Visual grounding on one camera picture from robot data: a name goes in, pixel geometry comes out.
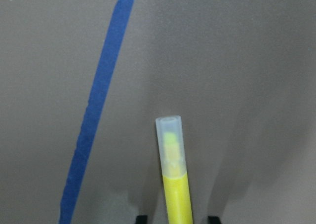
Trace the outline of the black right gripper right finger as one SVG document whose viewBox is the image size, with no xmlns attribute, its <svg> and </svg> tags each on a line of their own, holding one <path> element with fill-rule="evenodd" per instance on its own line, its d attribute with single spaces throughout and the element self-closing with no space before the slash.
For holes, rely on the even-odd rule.
<svg viewBox="0 0 316 224">
<path fill-rule="evenodd" d="M 221 220 L 218 216 L 208 216 L 207 223 L 208 224 L 221 224 Z"/>
</svg>

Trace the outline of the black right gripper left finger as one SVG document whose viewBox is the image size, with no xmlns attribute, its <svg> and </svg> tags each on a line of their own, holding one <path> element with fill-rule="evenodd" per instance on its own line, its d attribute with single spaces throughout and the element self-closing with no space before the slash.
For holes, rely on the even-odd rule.
<svg viewBox="0 0 316 224">
<path fill-rule="evenodd" d="M 136 217 L 136 224 L 147 224 L 148 216 L 147 215 L 138 215 Z"/>
</svg>

